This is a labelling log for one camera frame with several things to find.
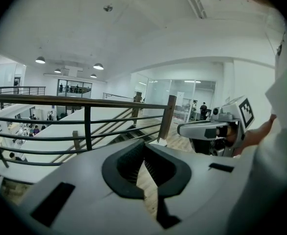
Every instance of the ceiling light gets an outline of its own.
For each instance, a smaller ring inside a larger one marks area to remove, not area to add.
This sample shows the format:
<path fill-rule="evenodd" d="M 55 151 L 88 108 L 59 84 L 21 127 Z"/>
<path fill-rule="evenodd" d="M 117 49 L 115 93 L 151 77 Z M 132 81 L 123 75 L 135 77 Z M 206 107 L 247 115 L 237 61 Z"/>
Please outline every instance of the ceiling light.
<path fill-rule="evenodd" d="M 94 67 L 95 69 L 97 69 L 97 70 L 103 70 L 103 69 L 104 69 L 104 68 L 103 68 L 103 65 L 100 64 L 100 63 L 96 63 L 93 67 Z"/>
<path fill-rule="evenodd" d="M 38 63 L 38 64 L 45 64 L 45 59 L 44 59 L 44 57 L 38 57 L 38 58 L 36 59 L 36 63 Z"/>

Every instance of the railing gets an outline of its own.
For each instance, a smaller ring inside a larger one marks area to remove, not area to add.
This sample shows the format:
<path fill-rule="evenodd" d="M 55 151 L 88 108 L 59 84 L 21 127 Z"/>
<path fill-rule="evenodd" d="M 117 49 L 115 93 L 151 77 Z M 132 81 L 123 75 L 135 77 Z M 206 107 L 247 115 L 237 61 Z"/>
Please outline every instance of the railing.
<path fill-rule="evenodd" d="M 74 142 L 81 142 L 85 141 L 85 149 L 78 148 L 75 150 L 61 150 L 61 151 L 34 151 L 34 150 L 20 150 L 15 149 L 11 147 L 4 147 L 0 146 L 0 160 L 4 163 L 4 165 L 9 168 L 8 162 L 11 163 L 17 163 L 17 164 L 23 164 L 23 165 L 40 165 L 40 166 L 56 166 L 61 165 L 62 162 L 59 163 L 37 163 L 37 162 L 26 162 L 26 161 L 17 161 L 17 160 L 10 160 L 4 158 L 2 152 L 4 150 L 11 151 L 11 152 L 19 152 L 19 153 L 25 153 L 25 154 L 35 154 L 35 155 L 64 155 L 64 154 L 79 154 L 86 151 L 90 151 L 93 149 L 93 145 L 95 143 L 92 143 L 97 138 L 104 138 L 107 136 L 112 135 L 119 135 L 124 134 L 127 132 L 131 132 L 134 130 L 142 130 L 146 128 L 151 128 L 155 126 L 160 126 L 160 129 L 158 131 L 153 131 L 151 133 L 147 133 L 141 137 L 136 137 L 134 139 L 139 139 L 145 136 L 149 136 L 155 133 L 159 133 L 157 139 L 166 139 L 167 134 L 169 131 L 171 119 L 174 112 L 174 106 L 176 102 L 175 96 L 170 96 L 168 105 L 154 105 L 154 104 L 142 104 L 142 103 L 136 103 L 136 102 L 124 102 L 124 101 L 113 101 L 113 100 L 95 100 L 95 99 L 85 99 L 85 98 L 71 98 L 68 97 L 61 97 L 61 96 L 33 96 L 33 95 L 20 95 L 20 94 L 0 94 L 0 103 L 8 103 L 8 104 L 36 104 L 36 105 L 60 105 L 60 106 L 82 106 L 84 107 L 84 120 L 61 120 L 61 121 L 52 121 L 52 120 L 32 120 L 32 119 L 16 119 L 16 118 L 6 118 L 6 117 L 0 117 L 0 121 L 7 121 L 7 122 L 17 122 L 17 123 L 30 123 L 33 125 L 36 124 L 45 124 L 45 125 L 73 125 L 73 124 L 83 124 L 85 135 L 84 136 L 78 136 L 73 135 L 73 137 L 25 137 L 25 136 L 17 136 L 17 135 L 11 135 L 11 134 L 4 134 L 0 133 L 0 137 L 3 138 L 9 138 L 9 139 L 17 139 L 17 140 L 30 140 L 30 141 L 74 141 Z M 124 113 L 128 112 L 128 114 L 122 118 L 116 118 L 113 119 L 103 119 L 103 120 L 90 120 L 90 108 L 91 107 L 110 107 L 110 108 L 126 108 Z M 148 117 L 138 117 L 138 109 L 164 109 L 164 112 L 162 115 L 159 116 L 148 116 Z M 121 124 L 127 122 L 127 121 L 133 121 L 136 123 L 138 120 L 143 119 L 149 119 L 149 118 L 161 118 L 162 122 L 145 126 L 145 127 L 138 127 L 134 129 L 127 129 L 127 130 L 121 130 L 121 131 L 115 131 Z M 100 128 L 97 130 L 91 132 L 90 125 L 91 124 L 98 124 L 103 123 Z M 110 126 L 116 125 L 117 123 L 120 123 L 118 126 L 114 127 L 114 129 L 110 130 L 109 132 L 106 132 L 108 129 L 103 130 L 104 126 L 108 125 L 109 123 L 114 123 Z"/>
<path fill-rule="evenodd" d="M 103 93 L 103 99 L 107 99 L 108 97 L 111 97 L 111 96 L 122 97 L 122 98 L 130 98 L 130 97 L 126 97 L 126 96 L 119 96 L 119 95 L 114 95 L 114 94 L 109 94 L 109 93 Z"/>
<path fill-rule="evenodd" d="M 0 94 L 19 94 L 19 95 L 45 95 L 45 87 L 38 86 L 8 86 L 0 87 Z M 0 109 L 12 105 L 11 103 L 0 103 Z"/>

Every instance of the wooden floor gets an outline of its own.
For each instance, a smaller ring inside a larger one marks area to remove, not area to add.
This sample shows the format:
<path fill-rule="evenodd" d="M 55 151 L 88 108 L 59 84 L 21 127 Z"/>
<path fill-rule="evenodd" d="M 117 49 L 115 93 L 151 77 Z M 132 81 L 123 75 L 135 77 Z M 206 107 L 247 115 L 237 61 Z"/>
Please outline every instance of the wooden floor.
<path fill-rule="evenodd" d="M 157 119 L 144 119 L 139 120 L 137 122 L 136 127 L 145 127 L 153 124 L 160 123 Z M 167 147 L 181 150 L 185 152 L 194 152 L 192 149 L 189 139 L 184 138 L 180 136 L 177 133 L 177 124 L 171 124 L 168 136 L 167 136 Z M 147 129 L 141 130 L 143 133 L 151 133 L 154 131 L 159 130 L 160 126 L 155 126 Z M 157 213 L 157 185 L 153 181 L 152 177 L 150 176 L 148 170 L 146 169 L 145 165 L 142 164 L 141 169 L 139 171 L 138 180 L 137 180 L 137 186 L 144 190 L 144 196 L 145 196 L 145 205 L 147 207 L 147 210 L 149 213 L 156 218 Z"/>

